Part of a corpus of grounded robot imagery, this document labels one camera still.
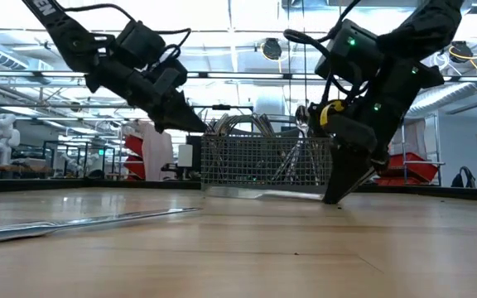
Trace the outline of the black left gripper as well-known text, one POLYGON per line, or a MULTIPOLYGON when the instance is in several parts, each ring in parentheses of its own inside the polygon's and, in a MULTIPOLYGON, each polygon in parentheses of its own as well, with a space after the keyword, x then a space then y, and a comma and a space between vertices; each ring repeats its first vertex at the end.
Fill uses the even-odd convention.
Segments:
POLYGON ((205 132, 206 124, 186 102, 177 88, 186 81, 186 72, 176 67, 139 71, 112 58, 103 58, 85 76, 86 86, 95 92, 104 87, 125 99, 130 106, 147 112, 158 133, 167 129, 205 132))

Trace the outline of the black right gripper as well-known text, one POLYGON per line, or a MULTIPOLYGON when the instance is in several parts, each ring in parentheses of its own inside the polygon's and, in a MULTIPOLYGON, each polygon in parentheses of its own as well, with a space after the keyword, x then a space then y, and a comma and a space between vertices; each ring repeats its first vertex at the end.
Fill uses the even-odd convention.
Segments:
POLYGON ((387 57, 363 95, 322 100, 310 109, 311 134, 331 137, 332 171, 324 204, 338 204, 376 174, 371 165, 388 162, 388 144, 419 92, 445 83, 436 66, 387 57))

